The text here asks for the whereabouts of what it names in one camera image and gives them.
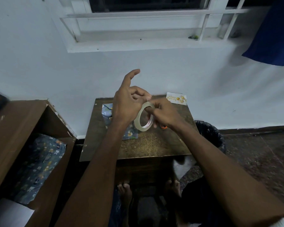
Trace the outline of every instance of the wooden desk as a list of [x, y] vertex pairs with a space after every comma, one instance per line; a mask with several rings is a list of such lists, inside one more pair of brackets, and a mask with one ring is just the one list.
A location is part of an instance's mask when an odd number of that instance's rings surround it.
[[[153, 99], [161, 97], [166, 95], [155, 95]], [[113, 98], [95, 100], [80, 161], [90, 161], [105, 136], [107, 130], [101, 114], [102, 104], [112, 102]], [[197, 130], [188, 106], [173, 105], [179, 114]], [[176, 133], [169, 128], [151, 127], [146, 132], [139, 131], [138, 139], [122, 141], [117, 161], [116, 183], [127, 180], [131, 183], [153, 183], [175, 177], [175, 165], [187, 165], [187, 161], [190, 161], [190, 165], [195, 164], [188, 148]]]

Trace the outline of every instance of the clear adhesive tape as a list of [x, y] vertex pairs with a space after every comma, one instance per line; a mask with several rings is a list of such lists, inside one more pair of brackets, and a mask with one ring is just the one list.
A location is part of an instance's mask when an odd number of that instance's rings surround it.
[[137, 117], [135, 118], [135, 120], [133, 121], [134, 124], [135, 124], [135, 127], [139, 130], [139, 131], [147, 131], [148, 129], [151, 128], [152, 124], [153, 124], [153, 121], [154, 121], [154, 116], [151, 115], [147, 124], [145, 126], [141, 126], [140, 124], [140, 117], [141, 117], [141, 114], [142, 114], [142, 111], [144, 110], [144, 108], [146, 107], [152, 107], [152, 108], [155, 108], [155, 106], [150, 103], [150, 102], [146, 102], [146, 103], [143, 103], [142, 105], [142, 108], [141, 110], [139, 111]]

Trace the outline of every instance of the white paper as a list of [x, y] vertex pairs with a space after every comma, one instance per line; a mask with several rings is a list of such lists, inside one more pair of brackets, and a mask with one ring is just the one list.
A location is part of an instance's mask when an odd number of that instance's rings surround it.
[[187, 105], [186, 95], [167, 92], [166, 99], [172, 103]]
[[11, 200], [0, 200], [0, 227], [25, 227], [34, 210]]

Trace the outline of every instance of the trash can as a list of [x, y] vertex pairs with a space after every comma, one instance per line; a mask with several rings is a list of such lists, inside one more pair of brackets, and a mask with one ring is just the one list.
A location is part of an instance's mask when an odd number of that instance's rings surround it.
[[213, 145], [219, 148], [222, 153], [226, 153], [225, 140], [219, 130], [208, 122], [195, 120], [199, 133]]

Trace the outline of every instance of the hand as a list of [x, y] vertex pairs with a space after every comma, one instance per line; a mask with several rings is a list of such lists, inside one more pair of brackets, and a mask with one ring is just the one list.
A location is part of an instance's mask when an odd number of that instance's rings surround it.
[[155, 122], [153, 123], [155, 128], [159, 122], [161, 125], [167, 126], [174, 130], [176, 125], [185, 122], [175, 107], [166, 98], [153, 99], [149, 102], [153, 103], [155, 108], [146, 107], [144, 110], [148, 114], [155, 116]]
[[140, 69], [129, 72], [114, 96], [113, 121], [121, 122], [126, 127], [137, 117], [142, 104], [151, 99], [151, 95], [144, 89], [137, 86], [130, 87], [130, 80], [138, 73]]

